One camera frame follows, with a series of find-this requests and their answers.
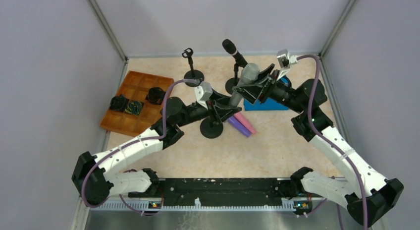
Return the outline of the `silver grey microphone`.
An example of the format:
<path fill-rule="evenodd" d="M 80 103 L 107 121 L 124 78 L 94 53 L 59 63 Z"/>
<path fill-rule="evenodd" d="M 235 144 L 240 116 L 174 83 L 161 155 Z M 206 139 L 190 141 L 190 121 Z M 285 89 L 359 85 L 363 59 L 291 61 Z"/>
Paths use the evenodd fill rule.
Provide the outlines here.
<path fill-rule="evenodd" d="M 242 100 L 242 96 L 236 91 L 236 87 L 239 85 L 252 84 L 258 79 L 260 73 L 260 67 L 255 63 L 248 63 L 241 71 L 239 82 L 232 88 L 232 95 L 229 100 L 230 106 L 238 106 Z"/>

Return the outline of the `black mic stand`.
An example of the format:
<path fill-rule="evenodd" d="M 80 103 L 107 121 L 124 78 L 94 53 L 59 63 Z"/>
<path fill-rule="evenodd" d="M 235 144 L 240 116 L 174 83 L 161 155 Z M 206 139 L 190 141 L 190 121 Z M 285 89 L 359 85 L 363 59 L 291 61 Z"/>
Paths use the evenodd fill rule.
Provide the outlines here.
<path fill-rule="evenodd" d="M 228 79 L 225 83 L 225 90 L 230 95 L 233 94 L 233 87 L 236 86 L 240 80 L 240 78 L 238 77 L 239 65 L 237 63 L 234 64 L 233 72 L 234 72 L 234 77 Z"/>
<path fill-rule="evenodd" d="M 201 121 L 200 132 L 208 139 L 218 138 L 223 133 L 223 122 L 212 117 L 206 117 Z"/>
<path fill-rule="evenodd" d="M 194 63 L 192 58 L 193 53 L 194 51 L 191 48 L 185 49 L 182 53 L 182 57 L 188 60 L 188 64 L 190 67 L 190 70 L 185 73 L 184 79 L 195 80 L 195 82 L 186 82 L 186 85 L 189 87 L 197 87 L 205 79 L 204 74 L 201 71 L 194 69 Z"/>

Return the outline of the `black microphone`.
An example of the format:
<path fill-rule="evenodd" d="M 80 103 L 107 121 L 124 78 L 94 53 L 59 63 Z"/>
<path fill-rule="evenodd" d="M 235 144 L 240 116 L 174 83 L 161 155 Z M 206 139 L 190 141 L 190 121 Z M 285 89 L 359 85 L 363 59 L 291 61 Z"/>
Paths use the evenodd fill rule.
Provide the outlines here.
<path fill-rule="evenodd" d="M 222 46 L 225 51 L 235 59 L 235 63 L 239 67 L 244 68 L 248 64 L 243 55 L 238 51 L 237 47 L 230 39 L 224 39 L 222 41 Z"/>

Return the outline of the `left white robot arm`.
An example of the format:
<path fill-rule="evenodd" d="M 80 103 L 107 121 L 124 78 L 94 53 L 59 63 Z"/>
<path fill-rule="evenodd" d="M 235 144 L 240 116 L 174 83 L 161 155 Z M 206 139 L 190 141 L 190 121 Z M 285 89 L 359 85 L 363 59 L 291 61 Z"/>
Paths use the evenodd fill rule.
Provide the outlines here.
<path fill-rule="evenodd" d="M 162 151 L 182 138 L 181 127 L 202 119 L 224 122 L 242 109 L 230 106 L 229 97 L 214 93 L 207 109 L 198 102 L 185 105 L 178 97 L 170 97 L 162 108 L 162 117 L 140 135 L 110 150 L 82 153 L 77 160 L 71 180 L 84 204 L 95 208 L 110 196 L 129 192 L 147 192 L 156 179 L 151 171 L 122 170 L 141 158 Z"/>

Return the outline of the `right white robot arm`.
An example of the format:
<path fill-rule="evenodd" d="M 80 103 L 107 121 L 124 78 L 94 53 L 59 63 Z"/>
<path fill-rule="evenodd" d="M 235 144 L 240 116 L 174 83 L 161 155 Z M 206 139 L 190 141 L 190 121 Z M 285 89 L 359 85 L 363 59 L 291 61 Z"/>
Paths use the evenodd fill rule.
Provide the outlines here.
<path fill-rule="evenodd" d="M 254 104 L 272 99 L 295 111 L 293 127 L 319 149 L 346 178 L 339 182 L 310 168 L 296 171 L 291 180 L 299 192 L 317 194 L 345 209 L 365 229 L 370 228 L 398 201 L 404 189 L 400 180 L 388 179 L 372 168 L 341 136 L 320 105 L 327 96 L 318 77 L 292 88 L 281 78 L 283 70 L 260 71 L 254 63 L 241 72 L 234 95 Z"/>

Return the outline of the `blue folded cloth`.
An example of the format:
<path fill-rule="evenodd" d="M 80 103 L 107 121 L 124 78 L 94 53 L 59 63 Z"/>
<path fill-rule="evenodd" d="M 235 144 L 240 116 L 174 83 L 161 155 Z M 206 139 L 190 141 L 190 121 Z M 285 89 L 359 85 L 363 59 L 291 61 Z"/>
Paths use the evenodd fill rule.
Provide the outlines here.
<path fill-rule="evenodd" d="M 252 84 L 243 85 L 241 91 L 244 98 L 245 111 L 288 110 L 284 105 L 278 104 L 275 100 L 269 98 L 269 88 L 272 88 L 275 84 L 276 80 L 268 75 Z"/>

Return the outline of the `purple microphone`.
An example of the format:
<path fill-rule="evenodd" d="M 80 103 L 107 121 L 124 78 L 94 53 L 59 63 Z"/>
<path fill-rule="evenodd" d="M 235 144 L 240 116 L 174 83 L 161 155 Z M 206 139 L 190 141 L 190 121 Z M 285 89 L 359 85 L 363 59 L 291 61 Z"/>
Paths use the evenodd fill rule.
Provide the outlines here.
<path fill-rule="evenodd" d="M 251 132 L 234 116 L 231 116 L 228 120 L 228 123 L 231 124 L 235 129 L 237 129 L 242 135 L 246 137 L 251 136 Z"/>

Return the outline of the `pink microphone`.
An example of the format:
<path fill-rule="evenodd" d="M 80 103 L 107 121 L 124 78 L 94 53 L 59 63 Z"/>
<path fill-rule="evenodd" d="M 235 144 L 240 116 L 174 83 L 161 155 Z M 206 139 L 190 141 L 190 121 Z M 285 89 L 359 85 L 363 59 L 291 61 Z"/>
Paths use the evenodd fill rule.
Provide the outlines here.
<path fill-rule="evenodd" d="M 236 113 L 234 117 L 244 126 L 246 127 L 252 134 L 256 133 L 255 128 L 252 124 L 248 121 L 247 118 L 242 113 Z"/>

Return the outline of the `black bundle upper tray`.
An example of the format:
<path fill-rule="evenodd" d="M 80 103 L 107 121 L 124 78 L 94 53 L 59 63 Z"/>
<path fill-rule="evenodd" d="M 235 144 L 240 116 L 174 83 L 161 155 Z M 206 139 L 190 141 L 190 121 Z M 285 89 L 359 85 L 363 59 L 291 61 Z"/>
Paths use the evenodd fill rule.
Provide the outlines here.
<path fill-rule="evenodd" d="M 166 92 L 160 87 L 152 87 L 146 95 L 146 101 L 153 105 L 161 105 Z"/>

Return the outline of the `brown wooden compartment tray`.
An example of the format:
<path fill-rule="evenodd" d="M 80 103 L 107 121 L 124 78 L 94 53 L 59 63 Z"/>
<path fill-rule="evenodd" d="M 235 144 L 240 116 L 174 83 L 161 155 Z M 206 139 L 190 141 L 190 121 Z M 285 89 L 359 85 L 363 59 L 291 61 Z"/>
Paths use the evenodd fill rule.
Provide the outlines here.
<path fill-rule="evenodd" d="M 125 76 L 117 95 L 124 95 L 129 100 L 143 103 L 138 115 L 121 113 L 108 109 L 101 120 L 100 127 L 128 136 L 137 136 L 161 118 L 162 105 L 155 105 L 146 100 L 149 89 L 159 87 L 167 91 L 174 83 L 173 78 L 129 71 Z"/>

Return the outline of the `green black bundle in tray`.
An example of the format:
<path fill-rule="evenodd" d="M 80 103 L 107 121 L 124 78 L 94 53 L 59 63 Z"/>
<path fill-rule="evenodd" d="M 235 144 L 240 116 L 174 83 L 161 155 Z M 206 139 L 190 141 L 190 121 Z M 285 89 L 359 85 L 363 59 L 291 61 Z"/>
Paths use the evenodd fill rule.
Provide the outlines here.
<path fill-rule="evenodd" d="M 124 109 L 124 112 L 129 115 L 138 116 L 141 113 L 143 106 L 143 102 L 132 100 L 128 102 L 126 108 Z"/>

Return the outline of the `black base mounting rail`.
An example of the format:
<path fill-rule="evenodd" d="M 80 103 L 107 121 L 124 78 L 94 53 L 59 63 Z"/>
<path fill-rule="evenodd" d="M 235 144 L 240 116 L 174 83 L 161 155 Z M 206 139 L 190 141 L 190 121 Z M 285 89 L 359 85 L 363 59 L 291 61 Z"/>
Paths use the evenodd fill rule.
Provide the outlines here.
<path fill-rule="evenodd" d="M 165 207 L 193 206 L 196 199 L 204 207 L 263 207 L 308 194 L 288 178 L 166 178 L 128 197 L 157 198 Z"/>

